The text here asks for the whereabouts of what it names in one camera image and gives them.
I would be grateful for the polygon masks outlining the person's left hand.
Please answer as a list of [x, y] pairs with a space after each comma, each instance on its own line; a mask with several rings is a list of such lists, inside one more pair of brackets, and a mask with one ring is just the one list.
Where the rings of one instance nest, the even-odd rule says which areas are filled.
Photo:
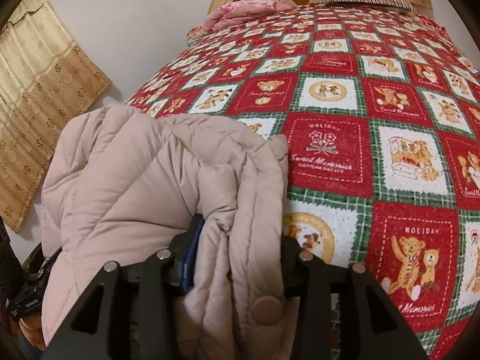
[[46, 349], [46, 343], [42, 333], [41, 327], [41, 313], [32, 312], [30, 314], [25, 314], [19, 320], [19, 327], [22, 331], [27, 342], [32, 345], [32, 347], [44, 351]]

